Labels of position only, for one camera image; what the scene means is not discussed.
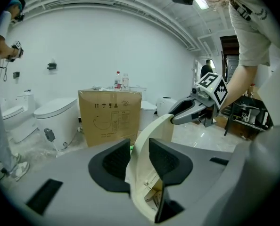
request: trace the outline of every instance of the toilet tank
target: toilet tank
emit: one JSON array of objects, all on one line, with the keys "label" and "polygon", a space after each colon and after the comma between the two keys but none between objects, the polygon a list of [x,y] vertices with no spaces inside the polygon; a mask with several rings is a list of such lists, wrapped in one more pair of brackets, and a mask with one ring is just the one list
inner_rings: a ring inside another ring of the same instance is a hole
[{"label": "toilet tank", "polygon": [[35,99],[31,92],[24,92],[16,97],[16,105],[22,105],[26,109],[35,110]]},{"label": "toilet tank", "polygon": [[137,92],[141,92],[141,94],[142,94],[142,100],[143,101],[146,101],[147,100],[147,98],[146,98],[146,90],[147,90],[147,88],[145,88],[145,87],[141,87],[141,86],[139,86],[139,85],[136,85],[136,86],[130,86],[130,90],[131,91],[137,91]]}]

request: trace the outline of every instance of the ceiling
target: ceiling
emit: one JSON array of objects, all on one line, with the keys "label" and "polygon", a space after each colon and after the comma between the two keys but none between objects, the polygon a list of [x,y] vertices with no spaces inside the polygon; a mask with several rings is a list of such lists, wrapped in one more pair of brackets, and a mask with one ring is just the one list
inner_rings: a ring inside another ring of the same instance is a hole
[{"label": "ceiling", "polygon": [[232,28],[225,8],[201,10],[174,4],[171,0],[25,0],[25,20],[40,14],[66,8],[107,8],[140,16],[171,32],[197,56],[218,56],[214,34]]}]

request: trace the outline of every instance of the person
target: person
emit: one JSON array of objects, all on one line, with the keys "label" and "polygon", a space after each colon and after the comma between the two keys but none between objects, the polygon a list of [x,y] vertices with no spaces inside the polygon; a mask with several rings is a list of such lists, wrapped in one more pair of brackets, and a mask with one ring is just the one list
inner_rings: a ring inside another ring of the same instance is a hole
[{"label": "person", "polygon": [[[19,50],[9,47],[5,43],[5,39],[11,20],[13,20],[22,12],[24,6],[24,0],[11,0],[11,2],[8,4],[6,9],[0,16],[0,64],[1,59],[18,57]],[[30,164],[28,162],[25,161],[23,163],[19,163],[19,160],[19,154],[14,156],[11,153],[0,108],[0,161],[7,172],[10,174],[10,176],[13,177],[16,181],[18,181],[30,167]]]},{"label": "person", "polygon": [[245,93],[259,65],[270,66],[270,45],[273,43],[280,49],[280,28],[261,0],[228,2],[231,23],[239,41],[239,65],[227,85],[228,95],[222,109]]},{"label": "person", "polygon": [[204,65],[201,69],[201,79],[208,73],[213,73],[213,70],[211,68],[211,60],[206,60],[206,65]]}]

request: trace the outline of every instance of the sneaker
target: sneaker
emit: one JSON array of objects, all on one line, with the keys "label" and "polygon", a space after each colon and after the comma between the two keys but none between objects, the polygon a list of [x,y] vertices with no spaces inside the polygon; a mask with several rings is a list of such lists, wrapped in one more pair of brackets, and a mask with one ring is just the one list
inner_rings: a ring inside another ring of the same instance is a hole
[{"label": "sneaker", "polygon": [[19,163],[19,161],[21,160],[22,156],[20,153],[15,153],[15,154],[12,154],[12,156],[14,157],[14,159],[16,160],[16,164]]},{"label": "sneaker", "polygon": [[10,173],[11,177],[15,179],[15,181],[18,181],[19,179],[21,179],[21,177],[23,175],[25,175],[27,173],[27,171],[30,168],[30,164],[28,162],[23,162],[23,163],[19,163],[16,166],[16,169],[14,171],[12,171]]}]

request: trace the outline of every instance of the cardboard box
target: cardboard box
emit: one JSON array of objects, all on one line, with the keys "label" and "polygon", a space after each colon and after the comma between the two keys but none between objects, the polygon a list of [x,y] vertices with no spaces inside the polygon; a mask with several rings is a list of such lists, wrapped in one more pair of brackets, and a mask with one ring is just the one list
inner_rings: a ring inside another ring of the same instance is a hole
[{"label": "cardboard box", "polygon": [[88,146],[129,138],[134,145],[139,128],[141,93],[79,90],[82,128]]},{"label": "cardboard box", "polygon": [[252,97],[252,98],[257,99],[257,100],[262,100],[257,93],[258,90],[259,90],[258,87],[250,86],[249,89],[248,89],[248,97]]}]

